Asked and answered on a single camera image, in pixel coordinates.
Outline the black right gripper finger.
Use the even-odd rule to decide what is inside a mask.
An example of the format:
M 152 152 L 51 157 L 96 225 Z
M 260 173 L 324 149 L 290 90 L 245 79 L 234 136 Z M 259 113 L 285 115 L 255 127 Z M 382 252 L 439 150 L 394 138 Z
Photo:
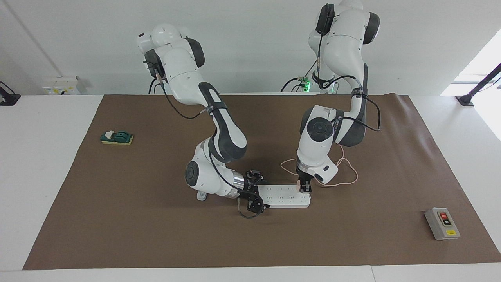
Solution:
M 247 204 L 247 211 L 254 214 L 261 214 L 268 208 L 270 208 L 269 204 L 262 203 L 258 199 L 249 200 Z
M 260 171 L 249 170 L 246 172 L 246 178 L 252 185 L 267 185 L 269 182 L 264 179 L 264 176 Z

